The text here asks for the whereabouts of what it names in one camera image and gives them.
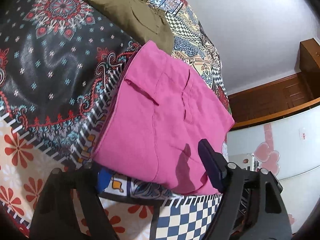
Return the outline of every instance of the black shiny fabric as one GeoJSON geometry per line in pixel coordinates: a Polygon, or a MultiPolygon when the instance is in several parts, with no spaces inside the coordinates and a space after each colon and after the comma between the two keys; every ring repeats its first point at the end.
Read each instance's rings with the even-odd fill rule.
{"type": "Polygon", "coordinates": [[[64,165],[85,163],[77,142],[140,45],[82,0],[13,0],[2,21],[0,118],[64,165]]]}

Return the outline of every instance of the pink cloth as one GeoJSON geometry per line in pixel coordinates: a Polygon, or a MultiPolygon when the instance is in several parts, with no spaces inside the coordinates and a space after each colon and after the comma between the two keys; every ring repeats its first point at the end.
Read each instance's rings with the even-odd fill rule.
{"type": "Polygon", "coordinates": [[[198,155],[207,138],[221,152],[234,121],[199,74],[148,41],[133,58],[94,160],[184,195],[211,195],[198,155]]]}

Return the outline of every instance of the red flower print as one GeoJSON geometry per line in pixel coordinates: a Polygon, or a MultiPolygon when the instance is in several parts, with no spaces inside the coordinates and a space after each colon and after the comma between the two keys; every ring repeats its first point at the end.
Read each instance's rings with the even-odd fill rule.
{"type": "Polygon", "coordinates": [[[4,136],[4,140],[6,141],[6,143],[10,144],[10,147],[6,147],[4,149],[4,152],[7,155],[13,154],[12,164],[14,166],[18,165],[18,158],[20,158],[21,166],[23,168],[26,168],[28,165],[25,158],[27,158],[29,161],[32,161],[33,155],[30,152],[27,152],[25,150],[32,149],[33,146],[31,144],[30,145],[27,145],[26,143],[23,144],[23,139],[18,140],[18,133],[12,133],[12,137],[13,137],[13,140],[7,134],[4,136]]]}
{"type": "Polygon", "coordinates": [[[42,179],[38,179],[37,186],[36,186],[35,180],[33,178],[29,177],[29,183],[30,183],[31,187],[28,184],[23,185],[24,189],[27,192],[31,193],[31,195],[26,195],[26,200],[28,202],[32,202],[35,200],[35,202],[33,203],[33,209],[36,209],[36,205],[39,200],[39,195],[40,195],[43,181],[42,181],[42,179]]]}
{"type": "Polygon", "coordinates": [[[19,213],[20,215],[24,216],[24,211],[21,208],[18,208],[17,205],[21,205],[21,200],[19,198],[13,197],[13,190],[8,188],[8,193],[3,186],[0,186],[0,198],[8,205],[13,211],[19,213]]]}
{"type": "Polygon", "coordinates": [[[153,207],[152,206],[140,206],[140,205],[134,205],[128,208],[128,212],[130,214],[134,214],[139,211],[139,209],[142,207],[142,210],[139,213],[140,218],[146,218],[148,216],[147,208],[150,210],[151,214],[153,214],[153,207]]]}
{"type": "MultiPolygon", "coordinates": [[[[109,215],[109,211],[108,211],[108,210],[105,209],[104,212],[105,212],[105,214],[106,214],[107,216],[109,215]]],[[[113,216],[112,218],[109,219],[109,221],[110,221],[110,224],[111,224],[112,227],[113,227],[113,230],[114,230],[116,233],[124,233],[124,232],[125,232],[125,229],[124,229],[123,227],[115,227],[115,226],[114,226],[115,224],[118,224],[118,223],[121,222],[121,218],[120,218],[120,217],[118,217],[118,216],[113,216]]],[[[85,227],[87,227],[87,221],[85,221],[85,218],[83,218],[83,219],[81,220],[81,223],[82,223],[85,227]]],[[[85,233],[86,233],[88,236],[91,236],[89,230],[87,230],[85,233]]]]}

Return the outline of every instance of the olive green garment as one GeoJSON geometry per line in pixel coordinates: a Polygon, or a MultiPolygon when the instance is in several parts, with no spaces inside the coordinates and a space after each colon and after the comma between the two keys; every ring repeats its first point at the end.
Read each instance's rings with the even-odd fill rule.
{"type": "Polygon", "coordinates": [[[152,40],[159,49],[171,55],[174,39],[165,12],[150,8],[146,4],[148,0],[88,1],[140,44],[152,40]]]}

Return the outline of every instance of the brown wooden furniture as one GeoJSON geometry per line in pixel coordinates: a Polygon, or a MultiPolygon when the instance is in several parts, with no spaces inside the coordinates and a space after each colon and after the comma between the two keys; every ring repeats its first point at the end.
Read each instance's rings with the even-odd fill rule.
{"type": "Polygon", "coordinates": [[[231,130],[272,122],[320,105],[320,45],[315,39],[300,43],[300,69],[301,72],[296,75],[230,95],[230,107],[236,121],[231,130]],[[272,92],[272,90],[278,91],[278,95],[274,96],[275,92],[272,92]],[[241,98],[254,95],[254,93],[259,98],[252,96],[251,101],[241,98]],[[272,103],[269,102],[270,98],[275,100],[275,106],[272,106],[272,103]],[[246,114],[243,114],[244,110],[242,112],[240,110],[238,113],[237,107],[240,108],[241,104],[243,109],[246,109],[246,114]],[[251,112],[256,111],[254,114],[248,114],[248,104],[256,105],[250,109],[251,112]]]}

